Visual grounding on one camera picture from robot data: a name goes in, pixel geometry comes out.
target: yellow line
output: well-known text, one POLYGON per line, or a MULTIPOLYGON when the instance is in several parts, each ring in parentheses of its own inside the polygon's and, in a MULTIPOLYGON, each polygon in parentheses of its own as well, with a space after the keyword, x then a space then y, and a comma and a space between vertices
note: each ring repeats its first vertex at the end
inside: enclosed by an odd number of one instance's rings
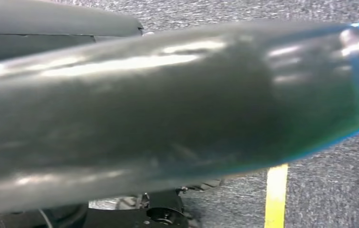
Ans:
POLYGON ((265 228, 284 228, 287 169, 283 164, 270 168, 267 175, 265 228))

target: gray tube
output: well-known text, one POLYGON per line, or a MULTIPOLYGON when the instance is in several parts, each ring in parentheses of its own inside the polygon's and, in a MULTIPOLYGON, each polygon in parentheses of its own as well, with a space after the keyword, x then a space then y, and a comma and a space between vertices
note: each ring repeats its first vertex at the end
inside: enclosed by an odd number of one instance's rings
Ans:
POLYGON ((0 212, 179 187, 332 143, 359 128, 357 42, 347 25, 237 23, 0 62, 0 212))

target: black machine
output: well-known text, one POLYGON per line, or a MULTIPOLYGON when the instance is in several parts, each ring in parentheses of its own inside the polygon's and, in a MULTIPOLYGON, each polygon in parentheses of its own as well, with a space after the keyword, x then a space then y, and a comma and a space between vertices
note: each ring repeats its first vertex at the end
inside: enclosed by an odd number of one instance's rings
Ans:
MULTIPOLYGON (((144 34, 131 16, 41 0, 0 0, 0 60, 144 34)), ((207 181, 189 189, 207 190, 220 183, 207 181)), ((196 228, 179 196, 186 189, 119 198, 114 210, 81 204, 0 214, 0 227, 196 228)))

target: cable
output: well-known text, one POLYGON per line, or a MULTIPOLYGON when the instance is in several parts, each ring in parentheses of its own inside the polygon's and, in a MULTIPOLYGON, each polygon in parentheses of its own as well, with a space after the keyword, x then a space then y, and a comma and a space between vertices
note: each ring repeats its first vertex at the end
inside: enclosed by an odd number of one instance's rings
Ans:
POLYGON ((39 209, 39 212, 43 216, 48 228, 59 228, 55 217, 49 209, 39 209))

